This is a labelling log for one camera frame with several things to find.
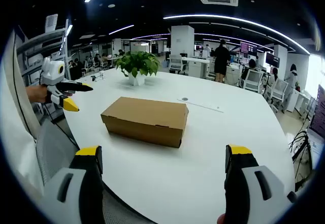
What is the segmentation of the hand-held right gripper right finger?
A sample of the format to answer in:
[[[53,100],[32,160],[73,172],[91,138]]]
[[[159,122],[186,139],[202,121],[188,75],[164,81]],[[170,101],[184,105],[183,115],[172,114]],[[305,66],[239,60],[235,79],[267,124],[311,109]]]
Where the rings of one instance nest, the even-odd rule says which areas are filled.
[[[226,146],[224,189],[225,223],[276,223],[297,200],[244,146]]]

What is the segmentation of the person's left hand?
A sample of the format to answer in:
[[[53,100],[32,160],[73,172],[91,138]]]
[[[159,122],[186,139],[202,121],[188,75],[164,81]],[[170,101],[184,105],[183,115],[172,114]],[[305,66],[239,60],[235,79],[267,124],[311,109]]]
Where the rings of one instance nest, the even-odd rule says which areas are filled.
[[[47,86],[38,85],[34,87],[33,91],[33,102],[36,103],[45,103],[47,101]]]

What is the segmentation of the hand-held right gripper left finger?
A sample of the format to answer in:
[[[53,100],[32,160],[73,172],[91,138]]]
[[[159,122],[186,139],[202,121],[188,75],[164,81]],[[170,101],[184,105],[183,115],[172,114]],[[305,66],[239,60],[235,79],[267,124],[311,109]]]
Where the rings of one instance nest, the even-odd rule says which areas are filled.
[[[45,184],[40,207],[51,223],[104,223],[102,147],[77,151]]]

